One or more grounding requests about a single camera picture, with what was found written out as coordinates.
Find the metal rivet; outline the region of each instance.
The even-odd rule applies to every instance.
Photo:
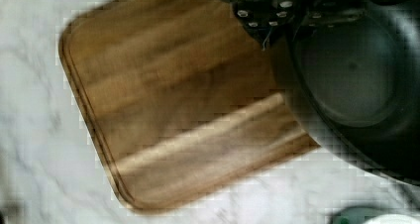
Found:
[[[293,6],[293,2],[292,1],[284,1],[280,3],[280,7],[281,8],[290,8],[291,6]]]
[[[355,20],[357,20],[358,19],[358,15],[351,15],[351,16],[349,16],[348,17],[348,19],[350,20],[350,21],[355,21]]]
[[[287,17],[287,12],[286,11],[279,12],[279,13],[277,13],[277,17],[279,17],[279,18],[285,18],[285,17]]]
[[[312,14],[312,18],[313,18],[313,19],[319,19],[319,18],[322,18],[322,14],[321,14],[321,13],[313,13],[313,14]]]
[[[240,16],[241,18],[246,18],[246,17],[248,17],[248,11],[239,10],[238,11],[238,16]]]
[[[252,28],[255,28],[255,27],[257,27],[259,25],[259,23],[257,23],[257,22],[250,22],[250,23],[248,23],[248,25],[250,27],[252,27]]]

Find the white marble countertop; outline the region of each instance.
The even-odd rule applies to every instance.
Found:
[[[408,208],[392,182],[320,149],[164,215],[133,214],[111,190],[56,49],[67,22],[107,0],[0,1],[0,207],[18,204],[24,223],[313,224],[350,205]]]

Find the wood grain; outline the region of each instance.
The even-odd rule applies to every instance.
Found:
[[[115,0],[60,58],[119,199],[159,212],[315,149],[263,53],[218,0]]]

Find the cutting board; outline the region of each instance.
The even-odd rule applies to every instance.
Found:
[[[158,213],[317,148],[269,56],[218,0],[115,0],[74,19],[60,59],[119,200]]]

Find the black pot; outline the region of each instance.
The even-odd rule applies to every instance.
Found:
[[[354,23],[301,31],[271,48],[297,120],[356,167],[420,185],[420,0],[367,2]]]

